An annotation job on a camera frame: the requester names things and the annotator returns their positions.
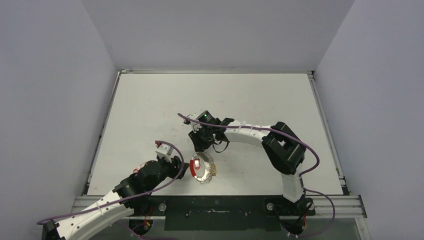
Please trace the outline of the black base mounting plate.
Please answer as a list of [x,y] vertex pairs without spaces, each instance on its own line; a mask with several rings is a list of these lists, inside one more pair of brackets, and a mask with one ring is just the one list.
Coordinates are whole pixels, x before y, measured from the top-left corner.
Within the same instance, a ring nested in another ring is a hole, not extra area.
[[281,195],[150,196],[129,217],[128,226],[145,235],[164,221],[166,231],[279,231],[300,233],[316,214],[312,198],[293,203]]

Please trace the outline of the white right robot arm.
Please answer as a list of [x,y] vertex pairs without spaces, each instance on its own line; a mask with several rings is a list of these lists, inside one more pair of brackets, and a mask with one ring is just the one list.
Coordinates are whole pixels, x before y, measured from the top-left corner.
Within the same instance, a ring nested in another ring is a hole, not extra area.
[[196,152],[231,142],[262,148],[271,165],[282,175],[284,211],[294,215],[302,209],[305,191],[298,168],[305,159],[306,148],[284,122],[253,125],[228,117],[220,120],[205,110],[198,116],[184,116],[183,123],[192,128],[188,136]]

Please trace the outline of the red key tag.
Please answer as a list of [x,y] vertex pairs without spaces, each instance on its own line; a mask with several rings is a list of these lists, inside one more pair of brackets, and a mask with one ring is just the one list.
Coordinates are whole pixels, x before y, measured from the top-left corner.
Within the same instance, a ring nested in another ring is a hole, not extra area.
[[194,169],[195,170],[199,170],[200,168],[201,168],[201,162],[200,162],[200,160],[199,159],[195,159],[194,161],[193,161],[193,165],[194,165]]

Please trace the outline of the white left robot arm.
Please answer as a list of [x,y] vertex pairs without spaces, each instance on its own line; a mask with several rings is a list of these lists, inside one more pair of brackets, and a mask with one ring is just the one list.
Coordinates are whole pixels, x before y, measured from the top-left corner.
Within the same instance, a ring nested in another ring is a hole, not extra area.
[[147,161],[106,195],[80,212],[47,220],[42,225],[43,240],[88,240],[120,219],[144,215],[153,209],[150,195],[162,189],[166,178],[184,176],[188,164],[178,156]]

